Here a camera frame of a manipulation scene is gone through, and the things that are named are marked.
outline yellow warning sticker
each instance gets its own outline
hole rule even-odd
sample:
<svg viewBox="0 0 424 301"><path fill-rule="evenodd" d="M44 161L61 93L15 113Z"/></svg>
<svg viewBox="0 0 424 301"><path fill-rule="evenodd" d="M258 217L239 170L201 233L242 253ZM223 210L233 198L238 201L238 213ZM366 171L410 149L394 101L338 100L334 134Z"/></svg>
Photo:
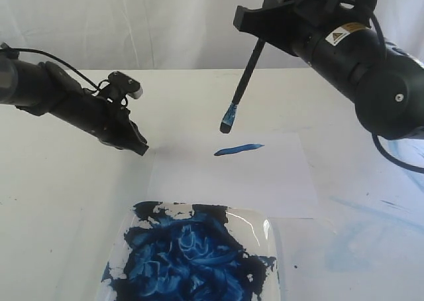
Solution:
<svg viewBox="0 0 424 301"><path fill-rule="evenodd" d="M333 46L337 46L343 39L345 39L350 34L365 29L368 28L360 23L345 24L334 30L331 34L329 34L326 40Z"/></svg>

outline blue and white paint mixture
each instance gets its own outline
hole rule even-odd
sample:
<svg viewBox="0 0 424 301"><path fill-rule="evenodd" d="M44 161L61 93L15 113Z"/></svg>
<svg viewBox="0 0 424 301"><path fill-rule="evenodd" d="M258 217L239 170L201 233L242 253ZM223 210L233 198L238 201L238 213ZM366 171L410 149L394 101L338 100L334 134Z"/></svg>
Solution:
<svg viewBox="0 0 424 301"><path fill-rule="evenodd" d="M124 226L114 245L98 301L265 301L267 289L272 294L268 292L266 301L280 300L275 287L276 258L269 253L254 255L235 239L252 236L258 247L265 238L265 244L270 244L268 240L274 238L268 238L268 221L260 219L262 232L266 232L261 239L253 223L231 211L237 210L158 202L137 204L131 225ZM251 231L241 228L248 224ZM268 281L274 286L266 286Z"/></svg>

